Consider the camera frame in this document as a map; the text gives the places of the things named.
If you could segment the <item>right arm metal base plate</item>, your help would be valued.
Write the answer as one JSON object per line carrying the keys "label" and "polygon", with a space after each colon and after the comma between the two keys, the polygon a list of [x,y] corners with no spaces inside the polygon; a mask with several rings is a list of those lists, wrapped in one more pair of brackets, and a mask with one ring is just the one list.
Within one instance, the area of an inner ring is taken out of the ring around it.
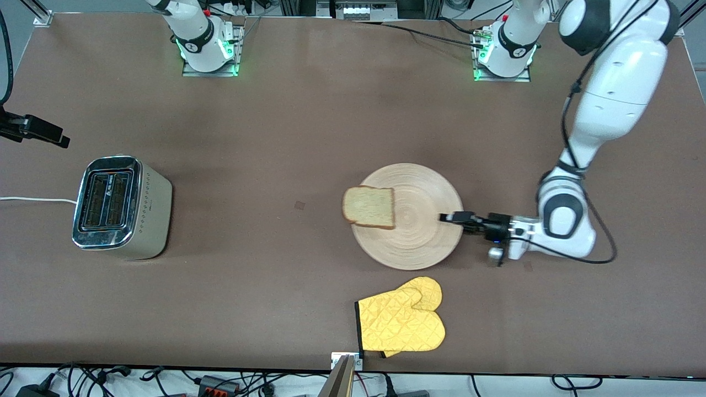
{"label": "right arm metal base plate", "polygon": [[198,66],[217,66],[212,71],[199,71],[192,67],[192,63],[187,61],[185,53],[181,52],[183,58],[183,76],[204,77],[204,78],[230,78],[239,75],[240,58],[244,47],[244,26],[234,25],[231,22],[224,22],[218,32],[217,38],[207,45],[206,53],[209,55],[208,62],[196,61]]}

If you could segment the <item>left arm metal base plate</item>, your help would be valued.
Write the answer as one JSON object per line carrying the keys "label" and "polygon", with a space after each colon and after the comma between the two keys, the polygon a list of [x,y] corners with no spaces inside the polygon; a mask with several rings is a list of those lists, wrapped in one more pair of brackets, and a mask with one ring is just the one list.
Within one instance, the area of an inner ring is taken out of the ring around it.
{"label": "left arm metal base plate", "polygon": [[[471,35],[473,44],[479,44],[480,48],[472,50],[473,61],[473,76],[475,81],[507,81],[507,82],[530,82],[530,65],[532,56],[534,55],[537,46],[533,46],[531,50],[520,58],[509,58],[509,64],[505,64],[504,48],[496,45],[493,41],[493,33],[495,31],[491,26],[484,26],[481,29],[474,30]],[[516,76],[505,76],[497,74],[498,71],[514,71],[519,66],[520,61],[525,61],[526,65],[523,70]]]}

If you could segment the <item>yellow quilted oven mitt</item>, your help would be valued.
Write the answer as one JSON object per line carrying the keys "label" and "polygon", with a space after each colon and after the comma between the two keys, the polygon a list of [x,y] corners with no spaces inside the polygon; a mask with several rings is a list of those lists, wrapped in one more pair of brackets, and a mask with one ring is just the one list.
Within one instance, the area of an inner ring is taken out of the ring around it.
{"label": "yellow quilted oven mitt", "polygon": [[446,329],[436,310],[443,300],[443,292],[431,277],[414,277],[398,287],[399,291],[417,291],[419,300],[405,305],[404,314],[396,314],[397,322],[392,346],[385,346],[381,355],[393,357],[401,352],[425,352],[439,347],[446,337]]}
{"label": "yellow quilted oven mitt", "polygon": [[355,302],[360,350],[389,357],[437,349],[446,328],[434,310],[419,307],[422,297],[416,288],[401,287]]}

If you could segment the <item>aluminium profile post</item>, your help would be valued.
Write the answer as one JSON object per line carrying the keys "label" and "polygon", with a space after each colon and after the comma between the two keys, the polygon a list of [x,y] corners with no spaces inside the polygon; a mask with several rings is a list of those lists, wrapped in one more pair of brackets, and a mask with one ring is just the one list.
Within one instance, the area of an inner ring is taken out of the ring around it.
{"label": "aluminium profile post", "polygon": [[317,397],[351,397],[355,372],[353,357],[343,357],[331,370]]}

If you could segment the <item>silver two-slot toaster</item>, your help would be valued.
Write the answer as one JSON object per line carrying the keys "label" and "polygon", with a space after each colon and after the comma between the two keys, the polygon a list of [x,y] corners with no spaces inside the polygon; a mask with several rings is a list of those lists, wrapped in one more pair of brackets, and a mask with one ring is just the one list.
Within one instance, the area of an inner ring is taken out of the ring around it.
{"label": "silver two-slot toaster", "polygon": [[124,260],[154,258],[167,245],[172,203],[172,183],[144,161],[98,158],[81,180],[72,241]]}

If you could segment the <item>metal post mounting bracket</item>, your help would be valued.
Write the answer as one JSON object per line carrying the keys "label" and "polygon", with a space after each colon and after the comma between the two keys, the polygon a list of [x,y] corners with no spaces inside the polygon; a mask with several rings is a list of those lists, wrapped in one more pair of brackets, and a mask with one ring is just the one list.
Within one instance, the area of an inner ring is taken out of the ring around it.
{"label": "metal post mounting bracket", "polygon": [[332,352],[331,353],[331,360],[330,360],[330,369],[334,369],[336,364],[340,361],[345,356],[350,355],[353,357],[354,362],[355,362],[355,371],[356,372],[361,372],[363,371],[363,358],[364,356],[361,354],[361,352]]}

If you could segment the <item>black red connector block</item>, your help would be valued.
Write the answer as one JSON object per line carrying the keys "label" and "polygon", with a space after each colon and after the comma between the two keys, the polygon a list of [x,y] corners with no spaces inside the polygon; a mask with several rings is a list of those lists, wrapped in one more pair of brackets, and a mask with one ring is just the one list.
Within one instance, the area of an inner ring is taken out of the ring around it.
{"label": "black red connector block", "polygon": [[214,376],[202,376],[196,382],[199,385],[197,397],[237,397],[240,391],[237,382]]}

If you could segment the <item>black plug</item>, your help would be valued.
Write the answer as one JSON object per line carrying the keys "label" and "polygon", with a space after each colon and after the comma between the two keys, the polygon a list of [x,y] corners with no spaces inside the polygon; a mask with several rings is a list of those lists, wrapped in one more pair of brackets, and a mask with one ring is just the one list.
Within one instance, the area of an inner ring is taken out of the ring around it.
{"label": "black plug", "polygon": [[383,373],[383,376],[386,382],[385,397],[430,397],[428,390],[414,390],[410,392],[399,393],[395,389],[395,384],[393,384],[391,377],[386,373]]}

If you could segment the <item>black power adapter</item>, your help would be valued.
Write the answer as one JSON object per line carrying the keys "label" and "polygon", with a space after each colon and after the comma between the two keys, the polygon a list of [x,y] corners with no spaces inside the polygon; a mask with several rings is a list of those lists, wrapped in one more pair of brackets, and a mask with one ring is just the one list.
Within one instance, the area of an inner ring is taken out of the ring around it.
{"label": "black power adapter", "polygon": [[37,384],[22,386],[15,397],[60,397],[53,390],[45,389]]}

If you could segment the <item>brown bread slice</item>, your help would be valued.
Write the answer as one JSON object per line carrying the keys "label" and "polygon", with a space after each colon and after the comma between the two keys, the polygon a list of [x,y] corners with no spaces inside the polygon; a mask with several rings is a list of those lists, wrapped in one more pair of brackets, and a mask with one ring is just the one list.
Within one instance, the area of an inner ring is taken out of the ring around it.
{"label": "brown bread slice", "polygon": [[395,190],[366,185],[348,188],[342,212],[348,223],[361,228],[395,229]]}

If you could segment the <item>white electrical device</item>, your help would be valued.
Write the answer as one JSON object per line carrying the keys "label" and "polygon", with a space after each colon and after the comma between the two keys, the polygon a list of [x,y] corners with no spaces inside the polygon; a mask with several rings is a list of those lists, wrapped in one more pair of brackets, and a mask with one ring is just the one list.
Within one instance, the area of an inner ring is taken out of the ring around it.
{"label": "white electrical device", "polygon": [[315,16],[350,21],[383,22],[398,19],[397,0],[315,0]]}

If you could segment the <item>round wooden plate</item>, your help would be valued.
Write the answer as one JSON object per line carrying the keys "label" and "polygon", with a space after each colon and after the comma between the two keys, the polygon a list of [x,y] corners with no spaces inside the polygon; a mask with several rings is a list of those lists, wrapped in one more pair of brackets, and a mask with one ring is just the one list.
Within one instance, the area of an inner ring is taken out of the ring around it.
{"label": "round wooden plate", "polygon": [[433,169],[388,165],[369,174],[362,185],[394,193],[394,229],[351,226],[361,249],[378,263],[398,270],[426,269],[443,261],[461,241],[461,226],[440,221],[440,214],[462,210],[461,197]]}

